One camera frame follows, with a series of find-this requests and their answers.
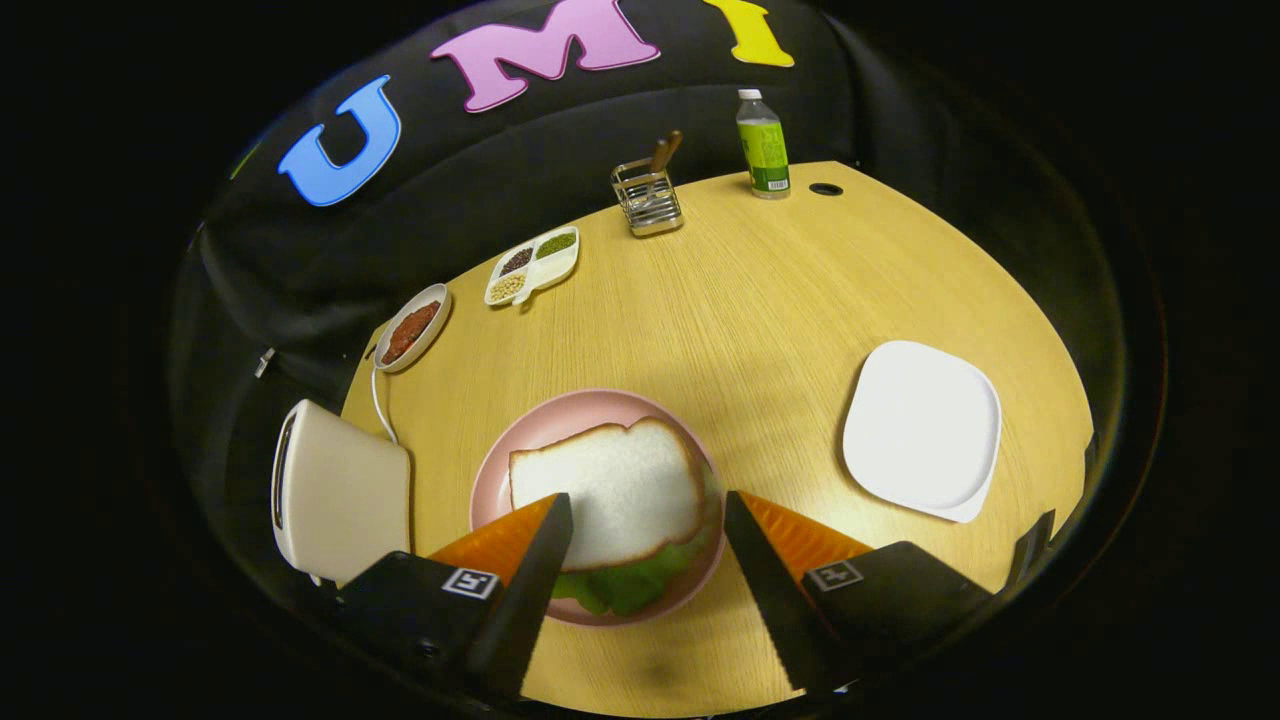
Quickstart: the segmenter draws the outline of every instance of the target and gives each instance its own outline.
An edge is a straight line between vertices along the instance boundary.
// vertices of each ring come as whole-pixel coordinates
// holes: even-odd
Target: hole in table
[[[809,186],[809,190],[817,192],[818,195],[831,196],[842,195],[845,192],[845,188],[838,184],[831,184],[829,182],[815,182]]]

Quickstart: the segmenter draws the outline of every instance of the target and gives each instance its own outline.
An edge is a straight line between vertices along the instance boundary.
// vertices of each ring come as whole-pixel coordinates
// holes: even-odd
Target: bread slice
[[[517,450],[509,462],[512,507],[568,493],[573,539],[561,565],[566,573],[645,560],[667,543],[692,539],[701,524],[701,460],[658,418]]]

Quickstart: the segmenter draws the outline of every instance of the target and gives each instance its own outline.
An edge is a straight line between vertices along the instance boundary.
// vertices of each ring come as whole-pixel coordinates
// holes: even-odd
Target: white cable
[[[383,415],[383,407],[378,404],[378,368],[376,366],[374,368],[372,374],[369,375],[369,386],[370,386],[370,389],[374,393],[374,410],[378,411],[378,419],[383,421],[383,429],[387,430],[387,434],[392,436],[392,442],[394,442],[396,445],[399,445],[399,439],[396,437],[396,430],[392,429],[390,421],[387,420],[385,415]]]

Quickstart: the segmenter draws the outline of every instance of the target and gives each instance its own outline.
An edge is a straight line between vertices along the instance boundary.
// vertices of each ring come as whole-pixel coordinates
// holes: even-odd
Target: sandwich
[[[513,451],[509,477],[513,509],[568,493],[573,539],[552,596],[596,615],[635,615],[658,601],[719,529],[710,468],[658,418]]]

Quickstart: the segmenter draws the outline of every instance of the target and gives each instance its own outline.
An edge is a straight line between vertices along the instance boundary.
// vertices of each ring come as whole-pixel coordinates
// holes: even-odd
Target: white toaster
[[[293,568],[343,584],[408,551],[408,452],[302,400],[284,418],[271,471],[271,528]]]

